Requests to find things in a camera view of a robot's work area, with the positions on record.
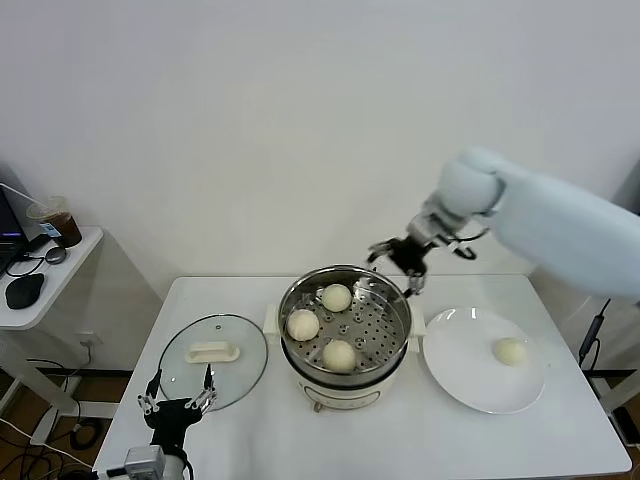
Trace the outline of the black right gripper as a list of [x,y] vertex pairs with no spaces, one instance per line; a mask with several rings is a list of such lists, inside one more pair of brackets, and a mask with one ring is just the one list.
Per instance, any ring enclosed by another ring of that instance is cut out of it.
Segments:
[[425,285],[427,266],[424,258],[432,250],[432,244],[419,244],[407,236],[404,239],[393,238],[373,244],[368,248],[368,263],[375,263],[378,259],[386,258],[407,275],[405,297],[420,295]]

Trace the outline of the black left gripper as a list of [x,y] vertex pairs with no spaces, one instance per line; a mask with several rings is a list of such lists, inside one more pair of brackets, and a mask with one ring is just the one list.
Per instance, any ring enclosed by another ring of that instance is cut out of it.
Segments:
[[186,398],[156,403],[161,382],[161,370],[157,369],[147,383],[145,392],[137,396],[146,425],[152,430],[152,445],[163,449],[182,449],[187,430],[198,423],[217,398],[214,371],[210,364],[204,375],[203,389],[191,400]]

